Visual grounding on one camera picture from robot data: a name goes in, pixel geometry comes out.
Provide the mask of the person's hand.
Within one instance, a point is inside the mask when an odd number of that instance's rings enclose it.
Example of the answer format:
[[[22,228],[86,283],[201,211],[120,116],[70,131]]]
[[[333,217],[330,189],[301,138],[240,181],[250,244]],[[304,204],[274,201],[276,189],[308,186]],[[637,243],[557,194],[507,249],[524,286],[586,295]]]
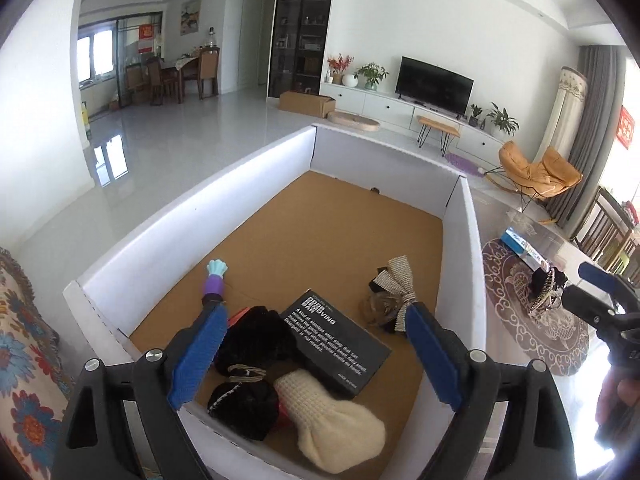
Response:
[[[640,396],[640,382],[629,378],[621,368],[611,367],[606,374],[598,397],[596,421],[602,426],[610,417],[614,406],[622,401],[635,406]]]

